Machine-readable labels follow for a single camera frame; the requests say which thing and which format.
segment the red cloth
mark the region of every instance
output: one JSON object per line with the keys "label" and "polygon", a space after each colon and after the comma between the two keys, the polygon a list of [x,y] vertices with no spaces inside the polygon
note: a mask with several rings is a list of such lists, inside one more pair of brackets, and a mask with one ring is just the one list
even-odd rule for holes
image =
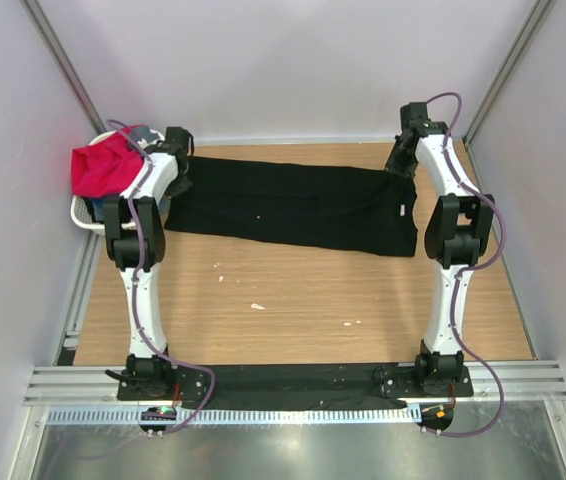
{"label": "red cloth", "polygon": [[72,150],[72,193],[91,198],[116,195],[130,186],[142,167],[138,152],[115,133],[95,145]]}

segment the white basket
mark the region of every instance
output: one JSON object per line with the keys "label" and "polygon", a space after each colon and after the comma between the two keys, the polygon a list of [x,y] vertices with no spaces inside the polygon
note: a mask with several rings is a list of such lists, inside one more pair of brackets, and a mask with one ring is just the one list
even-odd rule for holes
{"label": "white basket", "polygon": [[[159,136],[161,140],[165,140],[165,137],[161,134],[161,132],[157,132],[156,130],[150,130],[152,133],[155,133]],[[90,145],[95,145],[109,136],[116,133],[115,131],[105,132],[96,137],[94,140],[90,142]],[[92,230],[97,235],[105,236],[105,226],[102,223],[95,223],[92,221],[92,215],[90,215],[89,210],[87,209],[87,205],[85,205],[85,200],[82,197],[74,195],[72,197],[72,205],[70,206],[70,217],[72,217],[72,221],[79,227],[84,228],[86,230]],[[132,221],[129,223],[124,223],[121,225],[124,230],[134,230],[136,229],[136,224]]]}

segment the folded black garment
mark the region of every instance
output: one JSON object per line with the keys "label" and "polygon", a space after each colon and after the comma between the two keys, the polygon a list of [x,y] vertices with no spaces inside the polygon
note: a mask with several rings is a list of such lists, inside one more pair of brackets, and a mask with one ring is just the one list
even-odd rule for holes
{"label": "folded black garment", "polygon": [[168,230],[414,256],[412,179],[381,170],[192,157]]}

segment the gray floor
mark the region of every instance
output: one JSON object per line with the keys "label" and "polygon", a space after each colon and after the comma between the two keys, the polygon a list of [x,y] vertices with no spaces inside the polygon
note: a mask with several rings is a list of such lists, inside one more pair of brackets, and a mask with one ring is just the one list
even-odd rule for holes
{"label": "gray floor", "polygon": [[[487,423],[490,404],[460,404],[455,431]],[[166,438],[136,426],[47,427],[33,476],[91,479],[566,479],[543,403],[510,403],[471,439],[436,438],[411,424],[198,427]],[[97,460],[77,454],[111,453]]]}

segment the cable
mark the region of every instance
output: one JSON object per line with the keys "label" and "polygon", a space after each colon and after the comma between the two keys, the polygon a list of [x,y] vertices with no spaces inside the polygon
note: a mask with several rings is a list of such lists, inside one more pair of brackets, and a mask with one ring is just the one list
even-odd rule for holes
{"label": "cable", "polygon": [[190,414],[190,416],[187,417],[185,420],[183,420],[181,423],[179,423],[178,425],[174,425],[170,428],[166,428],[163,433],[167,435],[169,433],[175,433],[183,429],[187,424],[189,424],[192,420],[194,420],[194,418],[201,412],[201,410],[205,408],[205,406],[207,405],[207,403],[209,402],[212,396],[212,392],[214,391],[214,386],[216,385],[216,375],[211,369],[207,367],[202,367],[199,365],[182,362],[180,360],[170,357],[169,355],[165,355],[158,348],[156,348],[156,346],[145,334],[143,326],[141,325],[141,321],[139,320],[139,312],[137,305],[137,296],[138,296],[137,292],[138,292],[138,282],[139,282],[138,273],[143,269],[143,265],[145,264],[145,248],[143,248],[143,246],[145,245],[145,236],[143,234],[143,227],[141,225],[141,221],[136,211],[136,207],[134,206],[134,196],[140,191],[141,187],[143,187],[147,179],[152,174],[152,170],[154,169],[154,163],[152,163],[152,158],[150,157],[150,155],[145,150],[143,150],[141,146],[136,141],[134,141],[122,128],[119,128],[117,125],[120,125],[128,129],[129,127],[127,127],[125,124],[117,120],[107,120],[106,123],[109,127],[116,130],[116,132],[119,135],[121,135],[130,143],[130,145],[141,155],[141,157],[146,160],[146,165],[148,167],[145,174],[140,178],[140,180],[136,183],[136,185],[134,185],[134,188],[132,188],[130,196],[127,199],[128,209],[130,210],[132,219],[136,224],[136,235],[139,243],[139,261],[136,267],[134,268],[134,271],[132,272],[132,309],[131,310],[132,310],[132,318],[134,320],[134,326],[136,327],[136,330],[138,331],[139,336],[141,337],[143,342],[148,346],[150,350],[152,350],[152,353],[154,353],[159,358],[165,360],[166,362],[170,362],[172,365],[176,365],[177,367],[189,368],[191,370],[196,370],[202,373],[206,373],[207,375],[210,376],[210,387],[208,388],[201,403],[199,403],[198,407],[196,407],[196,409]]}
{"label": "cable", "polygon": [[494,212],[494,215],[496,216],[496,218],[499,222],[499,227],[500,227],[500,230],[501,230],[501,241],[499,242],[499,246],[496,249],[496,252],[494,253],[494,255],[492,255],[492,257],[489,260],[487,260],[485,263],[483,263],[481,265],[475,265],[475,266],[471,266],[471,267],[468,266],[468,267],[463,267],[463,268],[459,269],[459,271],[455,275],[454,288],[452,290],[452,302],[451,302],[451,306],[450,306],[450,325],[452,326],[452,333],[454,334],[454,338],[456,338],[456,341],[461,346],[461,348],[469,356],[471,356],[477,362],[479,362],[481,365],[483,365],[490,372],[490,375],[492,375],[492,377],[494,378],[494,381],[496,382],[496,386],[499,390],[499,408],[496,411],[496,414],[494,415],[492,420],[490,420],[487,425],[479,428],[478,430],[474,430],[472,432],[463,432],[463,433],[441,432],[440,430],[434,430],[432,428],[423,427],[425,429],[425,431],[430,432],[430,433],[434,433],[436,435],[441,435],[443,437],[468,438],[468,437],[474,437],[476,435],[480,435],[480,434],[488,431],[490,428],[492,428],[498,422],[499,418],[501,418],[501,415],[503,414],[503,407],[505,406],[505,392],[503,391],[503,384],[501,383],[501,380],[499,379],[499,376],[494,371],[494,369],[485,360],[483,360],[476,353],[474,353],[472,350],[470,350],[470,348],[465,344],[465,342],[463,342],[463,339],[461,338],[461,335],[459,334],[459,332],[457,330],[456,316],[455,316],[456,303],[457,303],[457,299],[458,299],[458,295],[459,295],[459,290],[461,288],[461,279],[463,277],[463,274],[465,272],[469,272],[469,271],[483,270],[483,269],[489,267],[490,265],[493,265],[503,253],[503,248],[505,246],[505,240],[507,238],[507,232],[506,232],[506,226],[505,226],[505,218],[503,217],[503,214],[498,209],[496,204],[492,200],[490,200],[488,197],[483,195],[481,192],[479,192],[478,190],[476,190],[476,189],[470,187],[469,185],[465,184],[461,180],[461,176],[456,171],[456,168],[454,167],[454,164],[452,163],[452,159],[450,158],[450,154],[447,150],[447,144],[450,141],[450,137],[452,136],[452,129],[456,125],[456,122],[458,121],[459,116],[461,115],[461,109],[463,108],[463,99],[461,98],[461,95],[459,95],[456,92],[444,92],[444,93],[440,93],[440,94],[435,95],[434,97],[430,98],[426,103],[431,103],[434,100],[438,100],[439,98],[443,98],[443,97],[454,97],[454,98],[456,98],[456,101],[457,101],[456,112],[454,113],[454,117],[452,118],[452,122],[450,123],[450,126],[448,127],[447,131],[445,132],[445,135],[443,136],[443,157],[445,157],[445,162],[447,163],[447,166],[450,169],[450,172],[452,172],[452,176],[454,177],[454,179],[456,180],[458,185],[463,190],[465,190],[466,192],[476,196],[479,200],[481,200],[482,202],[487,204],[488,207],[490,207],[490,209],[492,210],[492,212]]}

